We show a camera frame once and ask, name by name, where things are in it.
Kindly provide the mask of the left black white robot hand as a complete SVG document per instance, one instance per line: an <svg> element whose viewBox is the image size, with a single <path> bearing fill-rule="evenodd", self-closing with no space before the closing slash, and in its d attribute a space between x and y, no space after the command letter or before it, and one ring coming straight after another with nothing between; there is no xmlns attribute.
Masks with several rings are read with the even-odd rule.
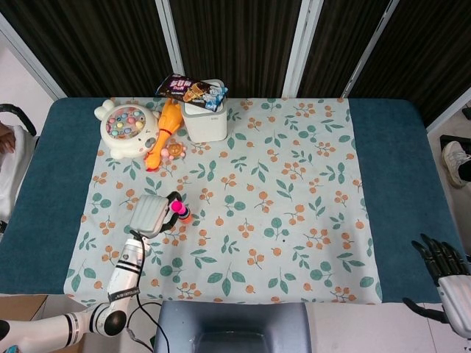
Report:
<svg viewBox="0 0 471 353"><path fill-rule="evenodd" d="M142 195L132 214L130 230L146 238L155 238L161 232L170 230L179 219L179 214L171 210L171 203L174 201L182 201L177 191L171 192L167 197Z"/></svg>

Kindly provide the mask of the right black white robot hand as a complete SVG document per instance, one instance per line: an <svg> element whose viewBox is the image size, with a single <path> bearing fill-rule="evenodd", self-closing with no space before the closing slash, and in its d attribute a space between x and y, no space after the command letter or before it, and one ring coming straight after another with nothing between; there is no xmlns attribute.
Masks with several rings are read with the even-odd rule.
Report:
<svg viewBox="0 0 471 353"><path fill-rule="evenodd" d="M447 242L440 242L422 233L422 242L411 245L424 260L442 303L442 310L420 307L410 298L403 304L424 318L450 325L462 338L470 339L470 270L464 258Z"/></svg>

